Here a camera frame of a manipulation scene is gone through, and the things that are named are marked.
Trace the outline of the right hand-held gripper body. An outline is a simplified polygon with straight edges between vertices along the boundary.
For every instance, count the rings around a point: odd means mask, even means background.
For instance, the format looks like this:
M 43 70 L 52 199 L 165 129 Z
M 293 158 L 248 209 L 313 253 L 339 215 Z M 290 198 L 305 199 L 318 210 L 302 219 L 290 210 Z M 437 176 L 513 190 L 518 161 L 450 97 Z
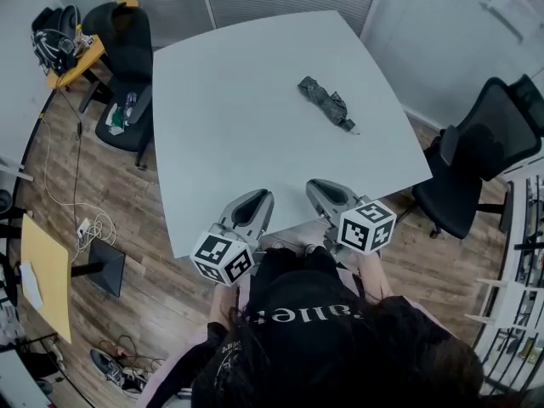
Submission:
M 370 255 L 385 247 L 392 238 L 396 214 L 379 200 L 358 202 L 329 218 L 330 228 L 324 235 L 329 250 L 341 247 Z

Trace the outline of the grey plaid umbrella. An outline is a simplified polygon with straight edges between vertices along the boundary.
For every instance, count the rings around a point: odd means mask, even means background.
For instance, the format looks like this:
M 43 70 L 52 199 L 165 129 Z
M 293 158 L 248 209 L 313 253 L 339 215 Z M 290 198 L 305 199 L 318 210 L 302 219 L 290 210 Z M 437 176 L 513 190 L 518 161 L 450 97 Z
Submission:
M 348 117 L 348 108 L 341 96 L 329 94 L 314 78 L 306 76 L 298 85 L 300 93 L 316 105 L 336 127 L 351 134 L 359 134 L 355 123 Z

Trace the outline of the person's left forearm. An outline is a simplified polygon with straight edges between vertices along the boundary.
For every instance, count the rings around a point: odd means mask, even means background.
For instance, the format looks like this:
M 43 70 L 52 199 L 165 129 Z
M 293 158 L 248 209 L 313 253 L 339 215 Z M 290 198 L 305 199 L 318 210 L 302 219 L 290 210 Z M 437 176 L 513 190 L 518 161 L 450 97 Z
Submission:
M 209 321 L 229 329 L 231 310 L 238 308 L 238 293 L 238 286 L 217 284 L 213 289 Z

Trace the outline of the black mesh high-back office chair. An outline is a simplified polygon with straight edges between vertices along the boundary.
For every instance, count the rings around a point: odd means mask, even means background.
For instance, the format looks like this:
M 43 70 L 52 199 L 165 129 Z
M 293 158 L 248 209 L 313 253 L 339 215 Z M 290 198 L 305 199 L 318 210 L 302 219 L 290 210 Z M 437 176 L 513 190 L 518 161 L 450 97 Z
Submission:
M 461 122 L 441 129 L 424 151 L 433 176 L 413 186 L 400 216 L 420 209 L 434 224 L 430 238 L 464 239 L 476 213 L 506 214 L 505 204 L 480 203 L 483 184 L 538 154 L 543 138 L 544 96 L 530 77 L 490 78 Z

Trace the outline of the person's black shirt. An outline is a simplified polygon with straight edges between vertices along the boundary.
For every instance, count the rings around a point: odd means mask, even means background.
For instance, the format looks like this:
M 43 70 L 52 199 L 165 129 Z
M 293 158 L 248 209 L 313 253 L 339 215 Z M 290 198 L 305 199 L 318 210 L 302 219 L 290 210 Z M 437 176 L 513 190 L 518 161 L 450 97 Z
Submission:
M 269 249 L 192 408 L 481 408 L 474 352 L 405 298 L 368 302 L 323 247 Z

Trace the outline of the person's pink trousers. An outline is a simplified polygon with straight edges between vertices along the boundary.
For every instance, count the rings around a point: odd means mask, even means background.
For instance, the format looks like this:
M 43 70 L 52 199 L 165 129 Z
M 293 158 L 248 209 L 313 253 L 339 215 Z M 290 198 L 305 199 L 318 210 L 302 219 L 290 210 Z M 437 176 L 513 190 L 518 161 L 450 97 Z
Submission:
M 182 396 L 215 354 L 218 339 L 212 324 L 199 328 L 192 340 L 171 354 L 151 375 L 137 408 L 179 408 L 188 405 L 190 396 Z

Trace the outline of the grey sneaker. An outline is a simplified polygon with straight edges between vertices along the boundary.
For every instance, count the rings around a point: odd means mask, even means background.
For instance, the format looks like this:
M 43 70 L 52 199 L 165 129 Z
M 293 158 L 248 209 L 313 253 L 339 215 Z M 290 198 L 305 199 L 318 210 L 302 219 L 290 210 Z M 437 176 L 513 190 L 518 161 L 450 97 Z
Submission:
M 116 360 L 98 348 L 90 349 L 90 358 L 95 367 L 105 376 L 105 379 L 117 387 L 122 385 L 122 368 Z

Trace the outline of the white metal shelf rack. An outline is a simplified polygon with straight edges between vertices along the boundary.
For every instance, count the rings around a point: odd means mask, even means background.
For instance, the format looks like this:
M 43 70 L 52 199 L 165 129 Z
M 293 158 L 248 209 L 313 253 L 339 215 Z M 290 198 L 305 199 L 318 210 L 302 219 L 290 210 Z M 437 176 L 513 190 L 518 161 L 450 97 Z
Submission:
M 544 288 L 544 157 L 505 177 L 510 186 L 507 195 L 512 217 L 499 274 L 490 280 Z M 485 300 L 487 287 L 478 282 L 477 286 L 483 301 L 470 315 L 478 315 Z M 484 316 L 490 315 L 496 295 L 494 288 Z M 497 329 L 479 323 L 473 349 L 484 367 L 482 394 L 524 392 L 544 386 L 544 304 L 537 302 L 534 293 L 522 299 L 515 323 L 523 329 Z

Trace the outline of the white paper sheet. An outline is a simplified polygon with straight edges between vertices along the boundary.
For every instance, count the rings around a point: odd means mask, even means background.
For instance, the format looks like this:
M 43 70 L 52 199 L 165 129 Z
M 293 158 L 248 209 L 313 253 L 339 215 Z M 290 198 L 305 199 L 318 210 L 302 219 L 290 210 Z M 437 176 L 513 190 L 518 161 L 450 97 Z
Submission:
M 40 294 L 37 277 L 30 262 L 20 264 L 20 276 L 24 296 L 34 309 L 40 309 L 43 306 L 43 299 Z

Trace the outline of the yellow round side table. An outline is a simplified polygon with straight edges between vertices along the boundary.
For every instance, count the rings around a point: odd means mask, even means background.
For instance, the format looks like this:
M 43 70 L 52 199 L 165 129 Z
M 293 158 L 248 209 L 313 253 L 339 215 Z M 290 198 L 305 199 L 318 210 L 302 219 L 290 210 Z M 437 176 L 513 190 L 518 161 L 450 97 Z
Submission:
M 75 39 L 75 30 L 70 31 L 69 34 L 66 34 L 70 39 L 73 40 L 73 42 Z M 57 76 L 51 70 L 46 69 L 42 65 L 47 75 L 47 84 L 50 88 L 57 89 L 68 87 L 68 85 L 70 85 L 79 77 L 84 77 L 88 81 L 93 82 L 95 80 L 95 75 L 91 72 L 91 67 L 98 61 L 102 61 L 103 63 L 105 63 L 105 65 L 110 64 L 108 56 L 105 52 L 105 46 L 96 35 L 94 35 L 93 37 L 95 39 L 94 45 L 84 54 L 75 55 L 76 67 L 67 71 L 64 75 Z

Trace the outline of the black backpack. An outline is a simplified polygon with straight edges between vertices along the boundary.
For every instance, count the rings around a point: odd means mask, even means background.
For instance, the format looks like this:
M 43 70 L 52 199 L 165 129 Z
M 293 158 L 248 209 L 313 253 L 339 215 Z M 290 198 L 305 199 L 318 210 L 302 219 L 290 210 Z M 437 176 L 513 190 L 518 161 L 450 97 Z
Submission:
M 32 47 L 41 65 L 57 76 L 77 66 L 76 45 L 61 31 L 54 29 L 37 30 L 32 36 Z

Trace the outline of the paper notices on glass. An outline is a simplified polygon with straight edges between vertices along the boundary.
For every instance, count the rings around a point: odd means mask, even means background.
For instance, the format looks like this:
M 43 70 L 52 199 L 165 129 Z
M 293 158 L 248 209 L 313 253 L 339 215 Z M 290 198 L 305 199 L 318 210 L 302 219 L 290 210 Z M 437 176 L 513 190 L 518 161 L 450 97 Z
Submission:
M 486 0 L 482 5 L 520 42 L 544 31 L 544 0 Z

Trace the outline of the black bag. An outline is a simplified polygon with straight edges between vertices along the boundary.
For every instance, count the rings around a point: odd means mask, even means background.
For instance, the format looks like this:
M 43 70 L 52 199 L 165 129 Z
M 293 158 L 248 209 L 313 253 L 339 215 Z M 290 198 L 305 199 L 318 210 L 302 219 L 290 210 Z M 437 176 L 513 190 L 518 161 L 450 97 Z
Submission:
M 31 30 L 54 29 L 69 34 L 80 24 L 81 14 L 75 5 L 65 8 L 44 8 L 31 23 Z

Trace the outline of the black pedestal base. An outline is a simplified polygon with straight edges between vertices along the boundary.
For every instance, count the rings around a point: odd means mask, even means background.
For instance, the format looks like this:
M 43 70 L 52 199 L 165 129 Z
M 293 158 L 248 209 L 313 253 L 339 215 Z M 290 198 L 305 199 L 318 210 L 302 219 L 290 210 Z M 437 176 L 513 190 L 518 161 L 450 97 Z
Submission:
M 73 266 L 71 277 L 87 276 L 96 286 L 119 298 L 126 254 L 105 241 L 94 239 L 90 245 L 88 263 Z

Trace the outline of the white wooden frame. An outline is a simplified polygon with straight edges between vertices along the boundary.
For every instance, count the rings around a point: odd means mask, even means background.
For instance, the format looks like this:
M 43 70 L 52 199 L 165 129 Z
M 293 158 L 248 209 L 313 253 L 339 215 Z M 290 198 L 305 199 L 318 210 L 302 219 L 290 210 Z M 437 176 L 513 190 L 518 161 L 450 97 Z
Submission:
M 523 329 L 522 326 L 515 323 L 520 306 L 522 305 L 522 299 L 534 293 L 537 302 L 540 305 L 544 304 L 544 288 L 525 286 L 515 280 L 504 281 L 478 278 L 476 281 L 487 287 L 484 302 L 479 314 L 465 314 L 465 316 L 487 326 L 493 326 L 497 329 Z M 485 305 L 490 299 L 494 288 L 497 289 L 496 300 L 490 315 L 484 316 Z

